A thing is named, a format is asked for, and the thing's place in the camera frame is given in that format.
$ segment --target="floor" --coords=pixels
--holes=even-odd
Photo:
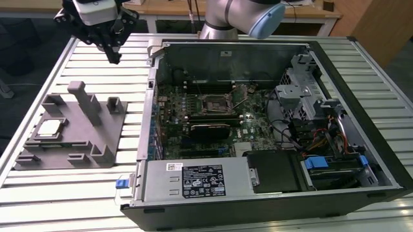
[[[40,90],[40,85],[44,83],[48,74],[54,68],[55,62],[64,49],[70,34],[59,30],[51,20],[34,19],[34,24],[39,32],[43,44],[28,49],[28,54],[35,63],[35,70],[24,76],[11,76],[0,69],[0,77],[5,84],[31,84],[9,86],[15,92],[12,99],[0,98],[0,155],[8,145],[7,137],[13,136],[27,110]],[[190,30],[187,24],[181,22],[160,23],[159,31],[177,33]],[[139,23],[135,32],[147,32],[144,22]],[[408,42],[402,51],[385,69],[390,78],[413,100],[413,42]]]

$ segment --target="warning label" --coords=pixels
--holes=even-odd
[[[182,167],[182,187],[185,198],[225,196],[222,165]]]

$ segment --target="blue clip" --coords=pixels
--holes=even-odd
[[[365,167],[369,166],[368,158],[364,155],[361,155],[358,158],[360,158],[362,166]]]
[[[322,157],[322,156],[309,157],[303,161],[303,164],[305,164],[305,167],[307,169],[312,169],[312,168],[328,168],[329,167],[328,161],[326,161],[325,157]]]
[[[130,188],[130,180],[116,180],[116,189],[128,189]]]

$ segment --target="aluminum table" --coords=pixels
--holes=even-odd
[[[146,82],[150,73],[147,46],[151,39],[194,39],[189,34],[132,34],[120,48],[119,65],[107,62],[94,46],[71,39],[13,139],[0,158],[0,232],[12,231],[142,231],[120,213],[119,204],[131,190],[115,190],[115,180],[135,170]],[[413,173],[413,104],[357,42],[340,37],[277,36],[270,40],[317,40],[357,96],[380,132]],[[44,109],[46,94],[67,93],[71,81],[84,81],[86,91],[99,100],[118,96],[128,102],[116,154],[116,166],[107,169],[11,171],[25,139]],[[325,81],[330,94],[333,88]],[[306,232],[412,231],[413,195],[376,203],[341,217],[310,218],[193,229],[193,232]]]

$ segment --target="desk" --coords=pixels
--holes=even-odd
[[[199,2],[199,15],[206,14],[206,1]],[[336,21],[341,18],[340,12],[320,10],[321,0],[316,6],[303,6],[294,9],[289,8],[285,13],[283,23],[314,23],[322,24],[318,36],[329,36]],[[128,9],[139,12],[140,19],[147,21],[150,33],[156,33],[156,20],[189,20],[186,0],[146,0],[143,5],[126,4]],[[54,17],[62,8],[62,0],[1,0],[0,17]]]

